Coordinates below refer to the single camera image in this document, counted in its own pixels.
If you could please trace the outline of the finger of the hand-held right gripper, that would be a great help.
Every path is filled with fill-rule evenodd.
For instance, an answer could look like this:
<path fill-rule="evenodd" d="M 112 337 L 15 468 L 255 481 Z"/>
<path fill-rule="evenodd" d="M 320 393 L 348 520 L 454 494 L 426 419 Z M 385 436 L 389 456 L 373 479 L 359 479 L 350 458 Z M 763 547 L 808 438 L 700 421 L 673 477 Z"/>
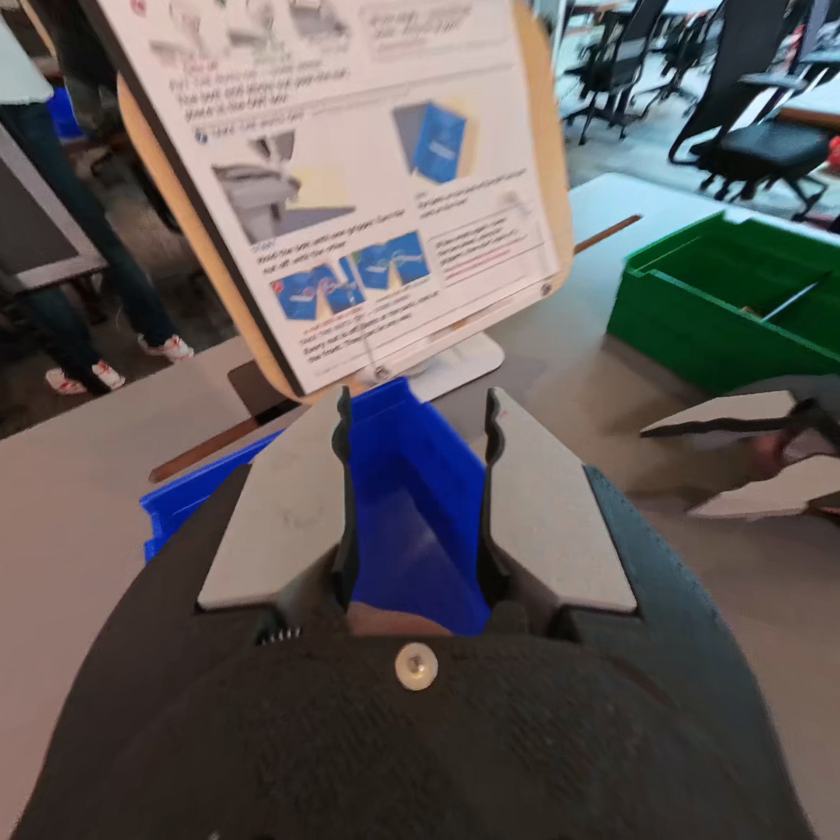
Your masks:
<path fill-rule="evenodd" d="M 724 491 L 691 508 L 697 519 L 783 518 L 816 510 L 838 513 L 839 458 L 815 455 L 776 476 Z"/>
<path fill-rule="evenodd" d="M 798 399 L 792 391 L 743 393 L 715 397 L 640 430 L 641 438 L 729 434 L 744 438 L 777 432 L 823 431 L 838 434 L 838 415 L 814 397 Z"/>

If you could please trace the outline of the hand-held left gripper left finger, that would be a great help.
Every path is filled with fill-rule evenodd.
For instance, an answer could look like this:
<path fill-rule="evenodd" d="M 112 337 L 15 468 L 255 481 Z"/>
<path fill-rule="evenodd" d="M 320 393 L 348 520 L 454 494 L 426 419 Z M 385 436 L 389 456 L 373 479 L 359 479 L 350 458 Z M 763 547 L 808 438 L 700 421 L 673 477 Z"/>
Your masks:
<path fill-rule="evenodd" d="M 347 608 L 360 571 L 350 389 L 335 387 L 250 463 L 197 604 Z"/>

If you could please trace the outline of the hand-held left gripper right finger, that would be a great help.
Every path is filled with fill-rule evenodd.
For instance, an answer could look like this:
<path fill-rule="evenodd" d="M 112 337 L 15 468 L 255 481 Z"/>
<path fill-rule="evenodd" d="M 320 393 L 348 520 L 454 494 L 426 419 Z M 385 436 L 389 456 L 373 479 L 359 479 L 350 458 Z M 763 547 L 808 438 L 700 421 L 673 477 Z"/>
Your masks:
<path fill-rule="evenodd" d="M 637 598 L 585 464 L 499 387 L 486 397 L 476 576 L 492 611 L 546 634 L 563 610 L 633 615 Z"/>

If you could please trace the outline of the blue plastic bin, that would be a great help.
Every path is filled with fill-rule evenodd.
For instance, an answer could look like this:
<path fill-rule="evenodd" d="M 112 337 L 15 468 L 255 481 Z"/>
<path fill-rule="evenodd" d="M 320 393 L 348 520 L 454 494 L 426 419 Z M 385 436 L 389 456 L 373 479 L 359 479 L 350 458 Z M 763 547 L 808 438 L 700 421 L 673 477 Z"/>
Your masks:
<path fill-rule="evenodd" d="M 454 635 L 477 635 L 490 614 L 476 577 L 485 467 L 404 379 L 356 396 L 351 405 L 360 571 L 350 602 L 419 615 Z M 142 497 L 153 534 L 145 559 L 159 553 L 237 468 L 249 472 L 284 430 Z"/>

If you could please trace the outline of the white framed grey panel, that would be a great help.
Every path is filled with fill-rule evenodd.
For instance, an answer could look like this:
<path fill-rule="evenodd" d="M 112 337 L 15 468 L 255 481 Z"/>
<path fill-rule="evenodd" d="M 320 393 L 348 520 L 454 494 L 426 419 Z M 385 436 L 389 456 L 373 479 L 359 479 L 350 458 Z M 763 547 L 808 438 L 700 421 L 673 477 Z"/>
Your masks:
<path fill-rule="evenodd" d="M 16 296 L 107 267 L 76 219 L 2 127 L 2 291 Z"/>

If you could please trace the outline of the green plastic bin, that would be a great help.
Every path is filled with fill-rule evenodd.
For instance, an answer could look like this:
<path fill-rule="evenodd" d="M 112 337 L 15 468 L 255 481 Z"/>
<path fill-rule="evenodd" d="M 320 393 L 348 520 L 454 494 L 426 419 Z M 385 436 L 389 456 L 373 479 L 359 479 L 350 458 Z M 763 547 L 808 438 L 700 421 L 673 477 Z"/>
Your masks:
<path fill-rule="evenodd" d="M 834 242 L 714 214 L 626 259 L 607 332 L 716 396 L 784 375 L 838 375 L 838 273 Z"/>

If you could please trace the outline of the black bin divider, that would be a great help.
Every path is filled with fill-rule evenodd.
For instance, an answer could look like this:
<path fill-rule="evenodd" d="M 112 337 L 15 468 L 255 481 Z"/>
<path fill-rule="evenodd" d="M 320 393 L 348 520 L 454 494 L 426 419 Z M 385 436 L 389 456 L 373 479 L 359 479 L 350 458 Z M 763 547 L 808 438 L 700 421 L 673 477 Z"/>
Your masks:
<path fill-rule="evenodd" d="M 773 319 L 776 319 L 780 316 L 783 312 L 787 309 L 791 308 L 795 305 L 796 302 L 806 297 L 809 293 L 811 293 L 814 289 L 818 288 L 823 283 L 822 280 L 816 280 L 813 283 L 808 284 L 807 286 L 799 289 L 796 293 L 785 299 L 781 304 L 776 306 L 767 314 L 763 315 L 760 318 L 761 323 L 771 322 Z"/>

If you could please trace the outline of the group of black office chairs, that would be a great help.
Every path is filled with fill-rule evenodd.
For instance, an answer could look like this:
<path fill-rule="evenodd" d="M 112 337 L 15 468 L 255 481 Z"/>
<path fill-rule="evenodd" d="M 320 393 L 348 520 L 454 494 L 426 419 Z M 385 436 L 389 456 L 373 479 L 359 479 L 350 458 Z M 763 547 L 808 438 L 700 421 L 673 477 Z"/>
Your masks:
<path fill-rule="evenodd" d="M 767 71 L 783 39 L 787 2 L 722 2 L 721 31 L 707 87 L 668 149 L 668 162 L 706 175 L 706 191 L 715 181 L 714 199 L 751 202 L 760 188 L 782 183 L 799 199 L 791 217 L 804 221 L 827 190 L 812 174 L 827 162 L 829 133 L 766 116 L 737 127 L 764 91 L 780 89 L 792 77 L 773 84 Z"/>

